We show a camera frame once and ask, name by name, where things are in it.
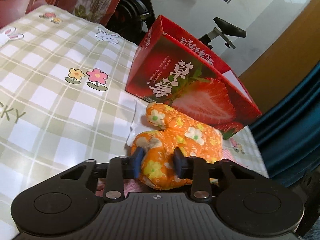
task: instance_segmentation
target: exercise bike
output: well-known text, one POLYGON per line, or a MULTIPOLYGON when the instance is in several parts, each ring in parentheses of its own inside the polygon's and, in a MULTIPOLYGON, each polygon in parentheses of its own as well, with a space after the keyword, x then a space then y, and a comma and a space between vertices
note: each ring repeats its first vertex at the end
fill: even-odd
MULTIPOLYGON (((106 28, 118 33, 128 41, 140 44, 146 32, 142 30, 143 22, 149 29, 156 20, 151 0, 120 0, 114 14, 111 16, 106 28)), ((246 37, 246 31, 220 19, 213 19, 217 26, 211 32, 203 35, 199 40, 212 49, 209 44, 213 39, 220 36, 225 40, 225 45, 235 49, 233 43, 225 36, 246 37)))

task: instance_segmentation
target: white flower pattern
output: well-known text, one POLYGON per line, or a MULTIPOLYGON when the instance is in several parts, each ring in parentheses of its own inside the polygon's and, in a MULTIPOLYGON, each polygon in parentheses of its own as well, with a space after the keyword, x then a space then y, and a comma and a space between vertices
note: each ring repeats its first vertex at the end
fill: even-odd
POLYGON ((186 137, 189 137, 193 140, 195 140, 198 144, 201 146, 204 145, 204 140, 202 139, 202 132, 200 129, 196 129, 192 126, 188 128, 188 132, 184 134, 186 137))
POLYGON ((153 106, 155 103, 150 103, 147 105, 147 109, 150 108, 151 106, 153 106))
POLYGON ((138 139, 136 139, 135 143, 137 147, 142 147, 146 153, 150 149, 162 146, 162 142, 156 137, 152 137, 150 140, 147 140, 147 138, 141 136, 138 139))
POLYGON ((168 169, 172 169, 172 166, 170 163, 164 163, 164 166, 166 166, 168 169))
POLYGON ((158 110, 153 109, 151 111, 151 115, 147 116, 147 119, 148 119, 149 122, 157 124, 158 126, 161 127, 161 129, 163 129, 163 127, 164 127, 164 120, 163 120, 164 117, 165 117, 165 114, 161 114, 161 113, 158 112, 158 110))
POLYGON ((174 176, 174 181, 175 181, 175 182, 180 182, 180 181, 181 181, 181 179, 179 179, 179 178, 178 178, 178 176, 177 176, 177 175, 175 175, 175 176, 174 176))

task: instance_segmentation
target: blue curtain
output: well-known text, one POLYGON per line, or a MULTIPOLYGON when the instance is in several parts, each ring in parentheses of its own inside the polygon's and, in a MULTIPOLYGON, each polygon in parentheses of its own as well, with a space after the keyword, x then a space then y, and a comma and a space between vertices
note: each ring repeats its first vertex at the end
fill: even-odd
POLYGON ((320 62, 250 129, 270 178, 285 187, 320 165, 320 62))

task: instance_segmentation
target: white wall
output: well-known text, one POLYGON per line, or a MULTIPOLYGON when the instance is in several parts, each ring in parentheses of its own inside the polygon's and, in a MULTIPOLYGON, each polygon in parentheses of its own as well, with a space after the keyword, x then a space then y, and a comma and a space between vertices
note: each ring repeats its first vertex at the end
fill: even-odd
POLYGON ((228 37, 236 49, 227 48, 222 38, 211 43, 236 74, 245 71, 290 25, 310 0, 152 0, 156 16, 162 14, 196 38, 216 27, 222 18, 247 31, 246 38, 228 37))

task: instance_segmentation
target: circular pad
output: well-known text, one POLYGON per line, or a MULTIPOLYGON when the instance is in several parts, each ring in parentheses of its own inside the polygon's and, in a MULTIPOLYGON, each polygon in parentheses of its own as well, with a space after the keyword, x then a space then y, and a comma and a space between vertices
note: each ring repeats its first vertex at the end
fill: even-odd
POLYGON ((265 192, 256 192, 247 195, 243 200, 244 206, 258 214, 270 214, 277 211, 281 201, 277 196, 265 192))
POLYGON ((71 205, 71 198, 59 192, 47 193, 35 200, 35 208, 45 214, 57 214, 71 205))
POLYGON ((294 230, 304 213, 297 194, 267 179, 243 179, 217 198, 216 210, 228 226, 250 236, 294 230))
POLYGON ((99 208, 85 185, 73 179, 49 179, 20 193, 11 215, 20 231, 38 236, 62 235, 88 224, 99 208))

